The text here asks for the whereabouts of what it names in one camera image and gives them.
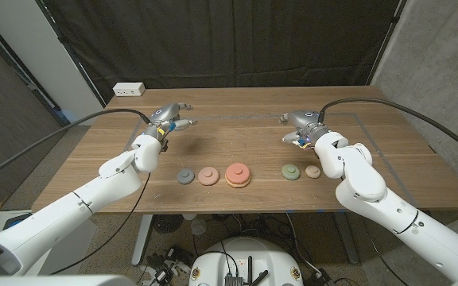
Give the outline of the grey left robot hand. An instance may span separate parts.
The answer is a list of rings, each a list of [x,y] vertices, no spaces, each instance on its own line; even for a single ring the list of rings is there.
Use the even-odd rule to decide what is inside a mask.
[[[193,106],[183,102],[162,106],[152,113],[149,118],[150,123],[143,134],[161,141],[171,131],[181,131],[194,126],[197,123],[196,120],[180,118],[180,110],[192,109]]]

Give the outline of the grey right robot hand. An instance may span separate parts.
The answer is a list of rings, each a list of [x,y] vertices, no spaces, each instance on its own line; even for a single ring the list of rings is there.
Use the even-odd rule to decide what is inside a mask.
[[[318,119],[319,114],[315,111],[297,110],[283,114],[279,122],[282,125],[291,124],[296,130],[286,134],[281,140],[303,149],[312,148],[328,133],[328,127],[324,123],[319,123]]]

